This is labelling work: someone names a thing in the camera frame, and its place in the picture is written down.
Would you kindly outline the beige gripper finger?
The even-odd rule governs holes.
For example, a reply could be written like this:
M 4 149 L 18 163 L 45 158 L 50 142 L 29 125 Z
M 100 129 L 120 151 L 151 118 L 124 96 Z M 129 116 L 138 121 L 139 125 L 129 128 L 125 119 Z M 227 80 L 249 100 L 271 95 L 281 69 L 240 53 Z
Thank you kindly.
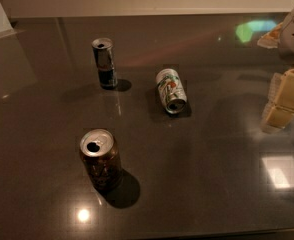
M 271 79 L 268 102 L 261 119 L 261 130 L 277 133 L 294 118 L 294 68 L 283 74 L 275 73 Z
M 277 24 L 273 29 L 264 34 L 257 41 L 257 45 L 267 49 L 275 49 L 278 47 L 282 23 Z

